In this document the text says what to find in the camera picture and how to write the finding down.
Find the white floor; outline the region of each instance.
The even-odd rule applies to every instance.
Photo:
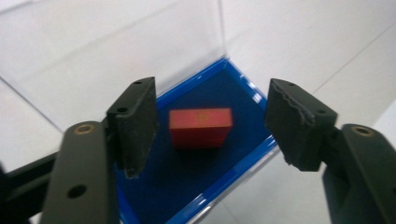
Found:
[[[153,10],[148,8],[156,7],[166,13],[177,1],[153,0],[149,6],[141,2],[134,5],[131,1],[131,4],[123,3],[125,10],[114,5],[90,7],[87,4],[91,14],[79,11],[84,4],[78,1],[62,4],[55,12],[40,8],[43,4],[52,7],[55,2],[60,1],[24,4],[22,7],[33,9],[21,7],[20,14],[12,14],[16,9],[10,9],[9,3],[7,11],[2,12],[0,8],[0,158],[7,171],[56,151],[66,127],[77,120],[101,118],[103,108],[106,109],[128,83],[149,72],[161,71],[158,64],[150,68],[154,70],[141,64],[161,63],[161,59],[170,58],[158,51],[154,54],[156,58],[151,59],[144,48],[137,56],[132,54],[127,58],[130,52],[140,48],[141,42],[131,40],[135,45],[129,49],[119,45],[122,40],[138,33],[145,38],[154,36],[157,47],[182,44],[182,38],[163,43],[161,32],[155,33],[155,29],[151,33],[140,32],[135,23],[131,26],[134,30],[128,33],[133,20],[150,23],[147,15]],[[65,8],[75,14],[63,14]],[[223,0],[222,9],[227,52],[259,89],[267,92],[271,77],[295,82],[338,112],[337,127],[345,123],[375,126],[388,134],[389,139],[394,139],[396,125],[390,124],[395,123],[396,115],[390,111],[395,111],[396,105],[396,2]],[[131,11],[138,13],[129,18]],[[99,18],[99,15],[107,15],[111,20],[91,21],[91,17]],[[52,29],[53,34],[36,29],[28,35],[18,35],[26,34],[26,27],[41,27],[40,22]],[[78,25],[69,28],[69,22]],[[176,27],[182,25],[188,24],[180,21]],[[73,32],[67,33],[65,27]],[[37,45],[31,45],[29,37]],[[191,49],[172,48],[173,56],[193,51],[197,53],[188,53],[189,59],[201,59],[205,56],[199,51],[202,46],[212,46],[216,41],[202,42]],[[92,50],[95,44],[99,47]],[[121,57],[114,60],[111,56],[117,55],[116,52],[121,52],[118,55]],[[182,59],[175,58],[170,63],[169,73],[177,70],[179,60]],[[128,74],[132,70],[137,75],[117,77],[117,73]],[[75,81],[84,74],[91,79]],[[116,78],[106,79],[98,74],[112,74]],[[87,90],[84,85],[92,80],[117,88],[102,93],[104,98],[95,99],[90,94],[103,88],[93,83],[90,87],[95,89]],[[392,104],[393,109],[386,112]],[[321,172],[301,173],[288,166],[278,154],[218,203],[202,223],[330,223]]]

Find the red block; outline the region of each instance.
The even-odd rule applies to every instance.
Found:
[[[230,108],[171,110],[169,129],[179,149],[220,147],[233,127]]]

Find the tray rim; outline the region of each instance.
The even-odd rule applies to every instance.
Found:
[[[210,64],[207,68],[189,77],[173,89],[165,92],[157,98],[157,108],[161,109],[175,101],[178,97],[194,89],[199,84],[213,77],[221,70],[227,70],[241,88],[252,99],[265,110],[266,98],[256,86],[242,74],[227,57],[222,57]],[[242,179],[254,174],[258,168],[263,167],[269,159],[278,152],[276,141],[272,135],[268,136],[260,145],[255,147],[244,159],[238,162],[231,170],[226,172],[221,178],[205,189],[194,200],[186,204],[178,213],[171,217],[166,223],[193,223],[201,219],[219,201],[234,189]],[[124,224],[140,223],[131,206],[126,201],[122,189],[118,186],[118,199],[120,209],[120,219]]]

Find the black metal bracket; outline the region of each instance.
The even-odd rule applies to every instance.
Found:
[[[272,79],[265,122],[288,164],[317,171],[324,161],[333,223],[396,223],[396,152],[379,132],[334,128],[337,114],[294,83]]]
[[[0,173],[0,223],[120,223],[114,161],[128,178],[144,168],[157,130],[154,77],[132,83],[102,122],[70,127],[58,153]]]

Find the blue tray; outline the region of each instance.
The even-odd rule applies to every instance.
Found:
[[[264,128],[266,100],[222,58],[157,100],[160,129],[145,170],[128,180],[116,171],[120,216],[130,223],[186,223],[276,145]],[[169,110],[230,107],[233,128],[215,150],[172,148]]]

